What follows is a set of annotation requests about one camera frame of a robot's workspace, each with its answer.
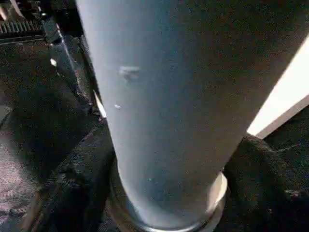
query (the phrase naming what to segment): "dark surface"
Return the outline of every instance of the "dark surface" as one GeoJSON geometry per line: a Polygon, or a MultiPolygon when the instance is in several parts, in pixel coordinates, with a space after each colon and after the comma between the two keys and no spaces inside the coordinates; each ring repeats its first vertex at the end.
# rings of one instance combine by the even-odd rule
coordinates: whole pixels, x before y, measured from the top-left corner
{"type": "Polygon", "coordinates": [[[309,190],[309,107],[271,133],[265,141],[297,174],[309,190]]]}
{"type": "Polygon", "coordinates": [[[85,115],[56,76],[43,41],[0,49],[0,101],[14,108],[0,130],[0,232],[7,232],[97,118],[85,115]]]}

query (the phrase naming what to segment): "metal bar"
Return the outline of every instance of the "metal bar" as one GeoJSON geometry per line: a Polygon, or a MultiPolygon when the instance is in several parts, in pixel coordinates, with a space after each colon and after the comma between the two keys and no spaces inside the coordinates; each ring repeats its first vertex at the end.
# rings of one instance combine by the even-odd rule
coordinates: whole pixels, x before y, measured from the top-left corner
{"type": "Polygon", "coordinates": [[[76,2],[131,216],[195,223],[306,37],[308,2],[76,2]]]}

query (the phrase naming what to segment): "pipe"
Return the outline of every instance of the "pipe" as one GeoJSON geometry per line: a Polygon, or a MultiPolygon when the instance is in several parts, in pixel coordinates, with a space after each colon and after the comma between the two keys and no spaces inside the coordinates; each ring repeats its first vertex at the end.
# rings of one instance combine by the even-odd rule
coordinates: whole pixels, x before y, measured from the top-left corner
{"type": "Polygon", "coordinates": [[[131,216],[194,224],[307,35],[308,2],[76,2],[131,216]]]}

